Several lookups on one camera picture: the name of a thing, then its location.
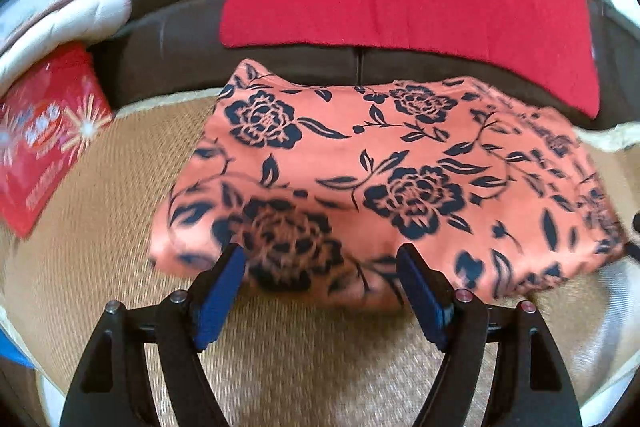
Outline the orange floral patterned garment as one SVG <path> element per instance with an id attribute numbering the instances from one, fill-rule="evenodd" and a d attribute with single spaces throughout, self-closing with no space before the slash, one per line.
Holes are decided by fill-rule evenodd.
<path id="1" fill-rule="evenodd" d="M 155 213 L 150 256 L 193 277 L 236 244 L 263 291 L 395 310 L 408 243 L 491 301 L 597 270 L 626 234 L 550 107 L 474 78 L 311 88 L 247 60 Z"/>

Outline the blue item under mat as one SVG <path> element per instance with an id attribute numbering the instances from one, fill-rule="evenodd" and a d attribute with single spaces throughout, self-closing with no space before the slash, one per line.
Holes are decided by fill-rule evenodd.
<path id="1" fill-rule="evenodd" d="M 32 361 L 24 355 L 21 349 L 6 335 L 3 329 L 0 329 L 0 357 L 27 367 L 28 369 L 34 368 Z"/>

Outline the white plush pillow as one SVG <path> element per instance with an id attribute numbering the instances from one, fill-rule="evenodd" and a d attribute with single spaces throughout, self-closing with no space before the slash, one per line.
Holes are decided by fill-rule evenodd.
<path id="1" fill-rule="evenodd" d="M 115 35 L 131 12 L 132 0 L 55 0 L 1 43 L 1 95 L 58 46 Z"/>

